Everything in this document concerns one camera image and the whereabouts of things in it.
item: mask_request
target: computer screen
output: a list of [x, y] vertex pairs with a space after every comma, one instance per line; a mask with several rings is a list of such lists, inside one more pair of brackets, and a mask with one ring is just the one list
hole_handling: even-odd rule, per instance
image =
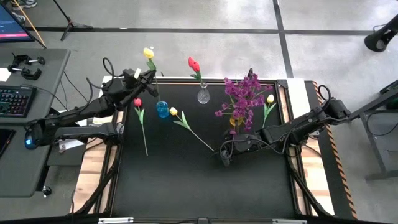
[[34, 41], [29, 31], [0, 3], [0, 43], [27, 41]]

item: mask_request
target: gray floor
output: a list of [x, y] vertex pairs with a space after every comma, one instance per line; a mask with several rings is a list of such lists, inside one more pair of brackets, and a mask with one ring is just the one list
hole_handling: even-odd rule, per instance
[[[277, 29], [271, 0], [70, 0], [61, 1], [77, 22], [95, 27]], [[398, 13], [396, 0], [280, 0], [284, 28], [288, 30], [372, 30]], [[65, 21], [52, 1], [39, 1], [26, 10], [38, 27], [60, 27]], [[88, 77], [100, 84], [106, 72], [102, 57], [112, 60], [117, 72], [145, 68], [143, 47], [153, 46], [155, 63], [165, 76], [192, 72], [187, 57], [199, 61], [203, 75], [241, 77], [250, 67], [261, 77], [286, 78], [278, 34], [182, 34], [74, 32], [63, 42], [62, 33], [41, 32], [48, 47], [72, 50], [68, 76], [89, 95]], [[354, 111], [398, 77], [398, 40], [383, 53], [368, 50], [363, 35], [286, 35], [295, 78], [315, 80], [330, 87]], [[38, 44], [7, 44], [0, 47], [40, 47]], [[69, 108], [83, 99], [63, 79]], [[63, 99], [58, 89], [57, 96]], [[363, 125], [359, 120], [333, 127], [358, 217], [362, 220], [396, 222], [398, 178], [366, 182], [379, 171]], [[49, 175], [54, 194], [26, 199], [0, 199], [0, 219], [63, 215], [70, 206], [76, 171], [59, 168]]]

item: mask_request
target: tripod stand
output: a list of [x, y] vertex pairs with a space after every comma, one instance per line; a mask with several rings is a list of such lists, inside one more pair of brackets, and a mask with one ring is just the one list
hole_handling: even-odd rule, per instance
[[62, 34], [61, 41], [65, 40], [65, 38], [67, 38], [68, 32], [73, 31], [73, 29], [76, 28], [76, 27], [82, 27], [82, 28], [86, 28], [86, 29], [92, 29], [92, 28], [93, 28], [92, 26], [89, 26], [89, 25], [85, 25], [85, 24], [80, 24], [80, 23], [77, 23], [77, 22], [73, 22], [73, 21], [70, 19], [70, 17], [67, 16], [67, 15], [65, 14], [65, 12], [62, 10], [62, 8], [61, 8], [61, 6], [58, 4], [57, 0], [54, 0], [54, 3], [57, 5], [57, 7], [58, 7], [58, 8], [60, 9], [60, 11], [62, 12], [63, 16], [64, 16], [64, 17], [67, 19], [67, 21], [68, 21], [67, 28], [65, 29], [65, 31], [64, 31], [63, 34]]

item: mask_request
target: blue vase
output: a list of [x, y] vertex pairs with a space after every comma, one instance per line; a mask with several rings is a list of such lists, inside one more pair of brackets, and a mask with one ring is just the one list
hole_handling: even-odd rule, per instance
[[170, 114], [169, 106], [165, 101], [159, 101], [156, 103], [157, 113], [161, 118], [166, 118]]

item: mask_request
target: glass vase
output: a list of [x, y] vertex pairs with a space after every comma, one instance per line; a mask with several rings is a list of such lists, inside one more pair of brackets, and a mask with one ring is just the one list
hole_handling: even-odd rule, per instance
[[170, 114], [169, 106], [164, 101], [159, 101], [156, 103], [156, 110], [161, 118], [166, 118]]
[[210, 100], [210, 93], [207, 89], [207, 83], [200, 84], [200, 90], [198, 92], [198, 101], [199, 103], [206, 104]]

